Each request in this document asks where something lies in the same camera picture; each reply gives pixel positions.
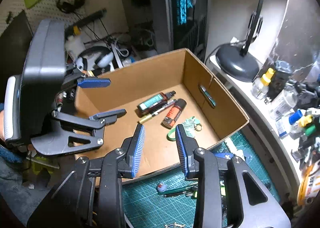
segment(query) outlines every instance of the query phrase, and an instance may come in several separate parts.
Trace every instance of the white wall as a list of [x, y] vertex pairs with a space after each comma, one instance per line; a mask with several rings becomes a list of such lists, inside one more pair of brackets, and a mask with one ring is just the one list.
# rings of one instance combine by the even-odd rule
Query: white wall
[[[249, 52], [262, 63], [268, 57], [279, 33], [287, 0], [264, 0], [261, 15], [263, 24], [259, 37], [250, 45]], [[252, 11], [258, 0], [211, 0], [208, 55], [219, 44], [232, 37], [245, 39]]]

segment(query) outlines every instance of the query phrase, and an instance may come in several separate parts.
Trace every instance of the yellow bottle cap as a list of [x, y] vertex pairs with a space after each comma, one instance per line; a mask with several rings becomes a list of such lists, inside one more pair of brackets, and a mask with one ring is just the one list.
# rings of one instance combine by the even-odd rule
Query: yellow bottle cap
[[269, 68], [268, 71], [265, 74], [263, 74], [261, 82], [264, 86], [268, 86], [270, 84], [271, 78], [274, 73], [275, 71], [272, 68]]
[[298, 120], [300, 127], [305, 127], [308, 123], [312, 123], [312, 115], [303, 116]]
[[81, 31], [80, 31], [80, 29], [79, 29], [79, 27], [78, 26], [73, 26], [73, 33], [75, 34], [75, 35], [80, 35], [81, 34]]
[[268, 71], [266, 72], [267, 78], [271, 79], [275, 71], [272, 68], [269, 68]]

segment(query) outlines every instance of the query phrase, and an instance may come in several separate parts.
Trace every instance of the hand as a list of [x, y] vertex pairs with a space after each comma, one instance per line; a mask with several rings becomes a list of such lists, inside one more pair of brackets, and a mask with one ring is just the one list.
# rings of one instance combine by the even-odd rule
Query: hand
[[4, 111], [0, 112], [0, 139], [4, 141], [4, 123], [3, 123]]

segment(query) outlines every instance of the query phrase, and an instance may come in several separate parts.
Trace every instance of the key ring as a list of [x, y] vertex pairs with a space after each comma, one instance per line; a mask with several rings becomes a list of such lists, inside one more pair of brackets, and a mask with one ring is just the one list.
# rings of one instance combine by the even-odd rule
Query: key ring
[[195, 124], [195, 130], [196, 131], [201, 131], [202, 130], [202, 124], [201, 123]]

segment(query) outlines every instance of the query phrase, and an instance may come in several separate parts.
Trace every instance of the pegboard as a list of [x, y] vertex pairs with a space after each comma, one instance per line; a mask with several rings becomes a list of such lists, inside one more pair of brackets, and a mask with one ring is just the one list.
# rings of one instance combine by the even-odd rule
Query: pegboard
[[[75, 14], [62, 13], [56, 7], [57, 1], [58, 0], [41, 0], [32, 8], [27, 9], [24, 4], [24, 0], [11, 0], [10, 5], [6, 7], [4, 11], [1, 11], [0, 14], [0, 35], [8, 26], [8, 24], [6, 23], [6, 19], [9, 12], [12, 12], [12, 17], [15, 17], [19, 13], [21, 13], [22, 10], [25, 10], [33, 33], [38, 28], [40, 21], [46, 18], [63, 21], [65, 23], [65, 27], [79, 20], [79, 18]], [[63, 1], [71, 3], [73, 2], [73, 0], [61, 0], [61, 2]], [[83, 7], [78, 9], [76, 12], [80, 15], [81, 18], [85, 16]]]

